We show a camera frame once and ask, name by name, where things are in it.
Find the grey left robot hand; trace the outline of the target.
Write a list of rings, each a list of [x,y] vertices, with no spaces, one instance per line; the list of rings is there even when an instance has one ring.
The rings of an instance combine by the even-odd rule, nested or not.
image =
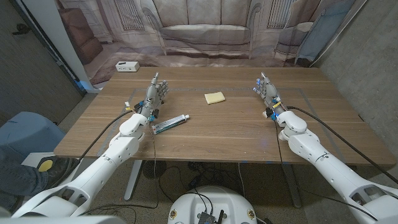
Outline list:
[[[156,110],[161,106],[165,96],[169,92],[169,84],[166,80],[158,82],[159,72],[156,72],[146,91],[146,97],[140,114],[149,118],[151,115],[157,118]]]

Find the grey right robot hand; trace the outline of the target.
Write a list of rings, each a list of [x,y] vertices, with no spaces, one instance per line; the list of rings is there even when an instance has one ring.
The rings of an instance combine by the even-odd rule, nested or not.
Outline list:
[[[264,101],[267,116],[273,114],[277,117],[286,110],[277,88],[271,83],[264,72],[261,72],[261,77],[256,80],[256,85],[252,90]]]

